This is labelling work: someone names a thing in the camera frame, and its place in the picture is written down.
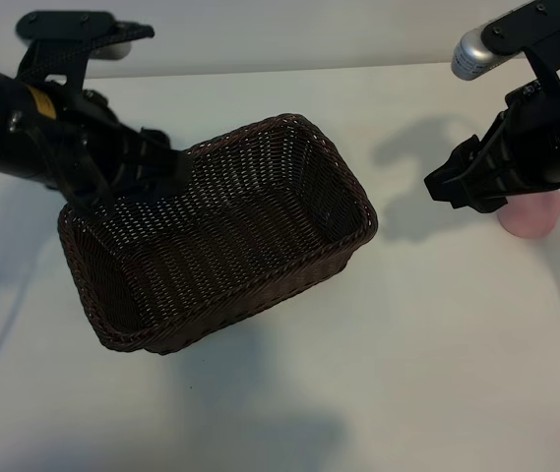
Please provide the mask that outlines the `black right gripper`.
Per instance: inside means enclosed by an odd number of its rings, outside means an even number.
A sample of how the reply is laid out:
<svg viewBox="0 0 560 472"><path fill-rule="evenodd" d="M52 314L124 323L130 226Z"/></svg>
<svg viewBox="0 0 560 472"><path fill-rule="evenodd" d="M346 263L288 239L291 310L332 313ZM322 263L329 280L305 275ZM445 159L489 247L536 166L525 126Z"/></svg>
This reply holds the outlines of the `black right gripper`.
<svg viewBox="0 0 560 472"><path fill-rule="evenodd" d="M560 188L560 83L531 82L506 103L483 140L473 135L425 177L433 200L494 212L509 196Z"/></svg>

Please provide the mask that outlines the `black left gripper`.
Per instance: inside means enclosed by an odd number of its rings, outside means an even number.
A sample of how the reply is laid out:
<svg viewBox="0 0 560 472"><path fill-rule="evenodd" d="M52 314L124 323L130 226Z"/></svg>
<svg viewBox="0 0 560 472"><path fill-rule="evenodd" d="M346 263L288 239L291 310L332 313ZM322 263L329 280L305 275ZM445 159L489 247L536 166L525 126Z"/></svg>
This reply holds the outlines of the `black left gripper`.
<svg viewBox="0 0 560 472"><path fill-rule="evenodd" d="M37 127L37 146L53 186L82 217L111 217L121 200L154 203L183 193L194 158L171 149L158 129L121 123L102 94L42 86L56 117Z"/></svg>

